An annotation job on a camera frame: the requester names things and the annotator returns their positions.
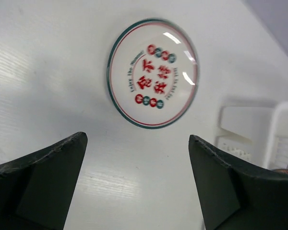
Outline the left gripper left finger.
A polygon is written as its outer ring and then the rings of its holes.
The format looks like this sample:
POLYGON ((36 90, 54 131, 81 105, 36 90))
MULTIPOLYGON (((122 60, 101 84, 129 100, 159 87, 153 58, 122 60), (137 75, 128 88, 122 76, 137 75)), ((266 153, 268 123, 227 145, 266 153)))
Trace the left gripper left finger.
POLYGON ((0 230, 62 230, 87 143, 77 132, 0 164, 0 230))

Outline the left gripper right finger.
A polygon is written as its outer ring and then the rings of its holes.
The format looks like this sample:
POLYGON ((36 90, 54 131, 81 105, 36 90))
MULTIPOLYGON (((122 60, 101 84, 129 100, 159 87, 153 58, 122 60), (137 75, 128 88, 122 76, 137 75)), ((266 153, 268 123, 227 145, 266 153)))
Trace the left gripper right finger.
POLYGON ((261 168, 191 135, 189 156, 208 230, 288 230, 288 174, 261 168))

